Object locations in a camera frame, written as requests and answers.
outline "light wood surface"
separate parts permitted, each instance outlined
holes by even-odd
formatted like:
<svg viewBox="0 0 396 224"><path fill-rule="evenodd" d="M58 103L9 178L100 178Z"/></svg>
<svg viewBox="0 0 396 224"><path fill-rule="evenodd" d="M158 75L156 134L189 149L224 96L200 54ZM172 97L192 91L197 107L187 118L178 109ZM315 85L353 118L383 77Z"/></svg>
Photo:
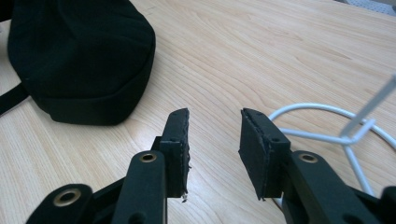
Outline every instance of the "light wood surface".
<svg viewBox="0 0 396 224"><path fill-rule="evenodd" d="M259 202L238 155L243 107L267 115L316 102L357 112L396 72L396 18L331 0L134 0L157 35L152 74L138 107L115 127L54 122L28 99L0 118L0 223L23 223L69 183L97 191L124 177L174 110L190 118L189 199L168 201L169 223L285 223ZM1 23L0 93L20 80ZM396 92L371 117L395 136ZM279 127L338 134L346 119L297 111ZM359 188L339 146L291 137ZM375 194L396 185L396 153L369 133L354 146Z"/></svg>

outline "white wire loop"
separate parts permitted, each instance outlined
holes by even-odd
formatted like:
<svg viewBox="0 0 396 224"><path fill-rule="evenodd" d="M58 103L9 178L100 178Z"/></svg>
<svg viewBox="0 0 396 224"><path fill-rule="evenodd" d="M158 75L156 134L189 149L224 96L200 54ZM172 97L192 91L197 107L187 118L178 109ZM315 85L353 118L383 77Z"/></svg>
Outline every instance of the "white wire loop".
<svg viewBox="0 0 396 224"><path fill-rule="evenodd" d="M354 114L345 109L341 109L331 105L301 103L301 104L284 106L278 109L277 111L275 111L268 118L274 121L282 114L299 109L325 110L350 118L350 122L341 131L339 136L331 136L321 133L309 133L309 132L293 130L293 129L285 129L285 128L279 128L279 130L284 134L341 145L346 153L346 157L352 167L353 172L355 173L355 176L358 178L361 188L367 194L374 196L374 192L370 187L367 178L364 175L361 166L359 165L358 159L356 158L350 146L358 143L363 138L363 136L366 135L369 131L373 131L378 136L380 136L384 141L386 141L391 147L393 147L393 149L396 151L396 140L392 136L390 136L390 134L388 134L381 128L375 126L374 119L365 119L367 115L371 113L379 104L381 104L385 100L385 98L395 89L396 89L396 74L392 76L392 79L357 114ZM359 130L352 137L349 137L352 130L359 124L362 125L359 128ZM282 198L274 199L274 202L277 203L277 205L280 208L282 207Z"/></svg>

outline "brass ring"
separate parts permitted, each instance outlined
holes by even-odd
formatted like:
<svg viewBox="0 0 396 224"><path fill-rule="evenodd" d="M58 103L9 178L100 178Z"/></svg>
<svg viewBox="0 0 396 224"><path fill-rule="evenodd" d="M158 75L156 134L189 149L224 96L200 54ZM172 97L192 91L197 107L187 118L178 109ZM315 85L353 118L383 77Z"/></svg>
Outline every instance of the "brass ring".
<svg viewBox="0 0 396 224"><path fill-rule="evenodd" d="M77 201L81 197L79 189L66 189L56 195L53 204L58 207L64 207Z"/></svg>
<svg viewBox="0 0 396 224"><path fill-rule="evenodd" d="M315 156L308 154L308 153L302 153L298 155L298 158L302 161L309 162L309 163L316 163L318 162L318 158Z"/></svg>
<svg viewBox="0 0 396 224"><path fill-rule="evenodd" d="M157 160L157 156L153 153L146 153L140 157L142 162L152 162Z"/></svg>

